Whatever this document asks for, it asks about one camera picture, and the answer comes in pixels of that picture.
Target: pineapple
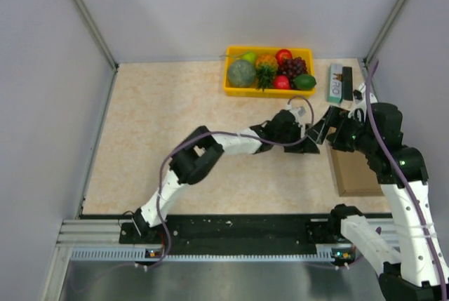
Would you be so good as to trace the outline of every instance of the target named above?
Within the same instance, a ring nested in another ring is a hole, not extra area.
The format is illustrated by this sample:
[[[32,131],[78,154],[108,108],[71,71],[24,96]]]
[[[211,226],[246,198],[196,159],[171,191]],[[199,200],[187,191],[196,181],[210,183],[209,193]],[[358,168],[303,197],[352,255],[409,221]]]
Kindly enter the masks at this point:
[[[262,54],[255,61],[257,76],[257,89],[266,89],[273,86],[273,80],[278,70],[278,62],[273,55]]]

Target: yellow plastic bin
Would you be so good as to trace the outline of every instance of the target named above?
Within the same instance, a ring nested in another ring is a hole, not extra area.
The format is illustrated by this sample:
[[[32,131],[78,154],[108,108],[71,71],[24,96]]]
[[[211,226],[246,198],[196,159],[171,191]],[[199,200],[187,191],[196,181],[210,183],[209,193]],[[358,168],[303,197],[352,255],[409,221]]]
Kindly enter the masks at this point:
[[[293,89],[255,89],[253,88],[237,88],[232,87],[227,79],[227,69],[230,64],[235,60],[230,57],[230,55],[239,55],[248,51],[257,53],[258,55],[263,53],[268,53],[271,55],[276,55],[276,53],[286,47],[252,47],[252,46],[230,46],[226,51],[226,63],[224,66],[224,78],[223,78],[223,89],[229,96],[251,96],[254,98],[291,98],[295,95],[303,95],[308,98],[310,95],[315,94],[315,88],[310,91],[299,91]],[[314,71],[314,59],[311,54],[311,50],[308,48],[287,48],[293,55],[294,58],[301,57],[306,62],[307,72],[310,75],[315,76]]]

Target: table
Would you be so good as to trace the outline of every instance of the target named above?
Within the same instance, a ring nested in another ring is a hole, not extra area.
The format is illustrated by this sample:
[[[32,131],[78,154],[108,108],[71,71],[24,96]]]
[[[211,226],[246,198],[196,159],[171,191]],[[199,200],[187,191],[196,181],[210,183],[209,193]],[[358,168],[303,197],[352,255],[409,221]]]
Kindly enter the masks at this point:
[[[316,118],[326,111],[329,64],[353,67],[357,59],[316,59]],[[156,191],[163,158],[197,126],[240,131],[271,119],[286,100],[228,97],[222,90],[224,62],[122,64],[109,104],[86,194],[83,214],[136,210]],[[295,105],[306,106],[303,100]],[[171,213],[328,213],[338,203],[363,212],[387,212],[384,197],[339,197],[326,146],[319,155],[224,156],[209,176],[189,187]]]

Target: teal and white box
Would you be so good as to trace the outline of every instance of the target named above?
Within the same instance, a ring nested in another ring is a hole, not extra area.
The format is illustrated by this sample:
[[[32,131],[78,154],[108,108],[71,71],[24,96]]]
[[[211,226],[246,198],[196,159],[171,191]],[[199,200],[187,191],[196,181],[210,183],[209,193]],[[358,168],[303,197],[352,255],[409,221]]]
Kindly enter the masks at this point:
[[[340,104],[342,101],[343,65],[330,64],[328,77],[328,102]]]

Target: gray floor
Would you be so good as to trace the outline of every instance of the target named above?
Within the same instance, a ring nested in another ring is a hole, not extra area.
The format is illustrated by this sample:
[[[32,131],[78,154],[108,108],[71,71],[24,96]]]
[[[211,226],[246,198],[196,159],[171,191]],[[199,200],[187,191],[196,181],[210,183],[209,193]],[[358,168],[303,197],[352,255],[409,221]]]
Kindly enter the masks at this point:
[[[117,262],[72,262],[73,287],[83,288]],[[362,260],[335,272],[299,263],[209,262],[166,264],[144,273],[120,267],[75,293],[66,279],[60,301],[379,301],[383,300],[375,273]]]

